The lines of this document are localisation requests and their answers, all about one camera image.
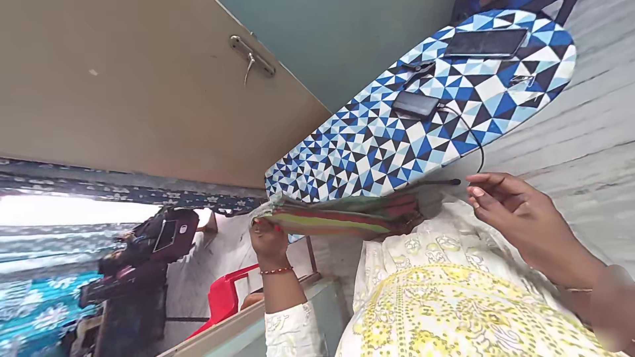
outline door latch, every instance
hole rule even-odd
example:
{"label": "door latch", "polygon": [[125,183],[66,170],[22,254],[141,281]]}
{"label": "door latch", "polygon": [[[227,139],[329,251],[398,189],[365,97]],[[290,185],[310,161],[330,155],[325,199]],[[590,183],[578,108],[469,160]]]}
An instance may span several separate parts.
{"label": "door latch", "polygon": [[229,45],[232,46],[232,48],[238,53],[240,53],[241,56],[243,56],[243,58],[248,62],[247,73],[245,73],[243,81],[245,86],[247,85],[247,77],[249,76],[252,67],[256,67],[267,77],[273,77],[276,75],[276,68],[269,64],[264,58],[262,58],[262,56],[260,56],[258,52],[247,45],[240,36],[230,36]]}

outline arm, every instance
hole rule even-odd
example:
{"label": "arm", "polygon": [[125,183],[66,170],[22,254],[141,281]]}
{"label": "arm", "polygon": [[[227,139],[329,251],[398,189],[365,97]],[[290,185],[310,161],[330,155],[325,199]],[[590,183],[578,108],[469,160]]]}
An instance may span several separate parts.
{"label": "arm", "polygon": [[[287,234],[279,226],[255,219],[251,245],[261,271],[291,267]],[[267,356],[326,356],[313,306],[293,270],[263,274]]]}
{"label": "arm", "polygon": [[[261,271],[272,271],[290,267],[286,257],[289,245],[287,235],[279,226],[273,226],[264,219],[254,220],[250,230],[251,245],[256,251]],[[278,313],[307,302],[304,290],[293,270],[276,274],[263,274],[262,285],[265,293],[265,311]]]}
{"label": "arm", "polygon": [[[551,198],[508,173],[481,173],[466,179],[471,183],[467,192],[476,217],[500,231],[527,264],[545,274],[561,291],[567,308],[587,324],[593,321],[596,328],[620,326],[628,337],[625,341],[635,337],[634,292],[608,293],[603,305],[596,302],[608,270],[573,235]],[[571,288],[594,289],[594,293],[571,292]],[[612,321],[598,318],[598,311],[612,316]]]}

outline ironing board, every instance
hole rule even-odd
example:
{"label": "ironing board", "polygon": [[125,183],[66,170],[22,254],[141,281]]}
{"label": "ironing board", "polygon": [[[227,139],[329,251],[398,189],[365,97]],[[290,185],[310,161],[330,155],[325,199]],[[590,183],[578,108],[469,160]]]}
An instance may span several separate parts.
{"label": "ironing board", "polygon": [[[505,28],[526,28],[530,34],[510,60],[443,58],[456,32]],[[440,98],[462,114],[486,145],[554,100],[569,83],[575,59],[567,31],[526,11],[491,10],[445,27],[401,57],[270,167],[265,174],[267,193],[283,192],[305,202],[385,196],[478,149],[456,114],[437,111],[431,121],[420,121],[391,110],[413,75],[403,64],[434,60],[434,75],[405,90]]]}

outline smartphone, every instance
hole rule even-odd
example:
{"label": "smartphone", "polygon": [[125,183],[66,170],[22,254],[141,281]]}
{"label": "smartphone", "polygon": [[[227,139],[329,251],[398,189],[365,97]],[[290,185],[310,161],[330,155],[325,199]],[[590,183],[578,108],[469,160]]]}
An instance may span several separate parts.
{"label": "smartphone", "polygon": [[525,41],[527,29],[457,32],[444,57],[509,58]]}
{"label": "smartphone", "polygon": [[161,233],[159,234],[159,239],[157,239],[157,243],[154,245],[153,253],[166,248],[174,244],[174,238],[177,235],[177,222],[176,220],[164,220],[163,226],[161,228]]}

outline charging cable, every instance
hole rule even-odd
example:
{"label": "charging cable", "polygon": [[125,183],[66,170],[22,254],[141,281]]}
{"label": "charging cable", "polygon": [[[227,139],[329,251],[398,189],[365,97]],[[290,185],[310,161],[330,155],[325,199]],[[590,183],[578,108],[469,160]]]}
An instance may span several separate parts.
{"label": "charging cable", "polygon": [[439,108],[439,109],[448,109],[449,111],[452,111],[454,114],[456,114],[461,119],[461,121],[463,121],[463,124],[465,124],[465,127],[467,128],[467,130],[470,132],[470,134],[472,134],[472,136],[476,140],[476,143],[478,144],[478,148],[481,150],[481,166],[479,166],[478,171],[476,173],[481,172],[481,170],[483,169],[483,165],[485,164],[485,150],[483,150],[483,145],[481,145],[481,141],[478,140],[478,138],[476,137],[476,135],[472,131],[472,128],[470,128],[470,126],[467,124],[465,119],[463,119],[463,116],[461,116],[461,114],[459,114],[454,109],[452,109],[452,108],[450,108],[447,105],[442,104],[442,103],[439,103],[439,105],[437,105],[437,108]]}

